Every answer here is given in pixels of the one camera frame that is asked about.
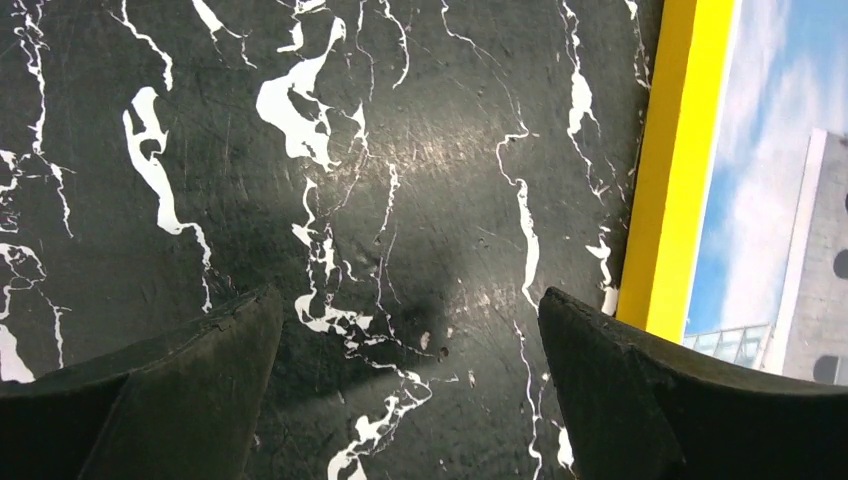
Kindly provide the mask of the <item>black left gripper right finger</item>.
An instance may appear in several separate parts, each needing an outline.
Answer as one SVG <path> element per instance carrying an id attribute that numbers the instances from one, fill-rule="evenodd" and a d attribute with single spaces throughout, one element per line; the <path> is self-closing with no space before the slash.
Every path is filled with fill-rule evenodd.
<path id="1" fill-rule="evenodd" d="M 730 364 L 557 288 L 539 331 L 581 479 L 843 479 L 847 391 Z"/>

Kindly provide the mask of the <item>yellow wooden picture frame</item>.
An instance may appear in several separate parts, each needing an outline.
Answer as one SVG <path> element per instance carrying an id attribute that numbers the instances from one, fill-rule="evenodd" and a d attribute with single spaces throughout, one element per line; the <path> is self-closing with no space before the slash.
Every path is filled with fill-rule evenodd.
<path id="1" fill-rule="evenodd" d="M 684 334 L 739 1 L 663 5 L 616 317 Z"/>

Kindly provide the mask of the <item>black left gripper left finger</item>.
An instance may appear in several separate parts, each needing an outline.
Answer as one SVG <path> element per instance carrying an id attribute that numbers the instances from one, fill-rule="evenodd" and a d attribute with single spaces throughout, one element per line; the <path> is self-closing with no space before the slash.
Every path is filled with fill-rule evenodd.
<path id="1" fill-rule="evenodd" d="M 5 479 L 238 479 L 285 320 L 265 286 L 162 335 L 1 386 Z"/>

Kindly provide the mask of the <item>building photo print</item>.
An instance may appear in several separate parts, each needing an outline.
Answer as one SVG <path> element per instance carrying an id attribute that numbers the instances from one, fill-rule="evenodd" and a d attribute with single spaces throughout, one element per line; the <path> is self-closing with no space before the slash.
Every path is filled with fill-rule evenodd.
<path id="1" fill-rule="evenodd" d="M 737 10 L 683 343 L 843 385 L 847 5 Z"/>

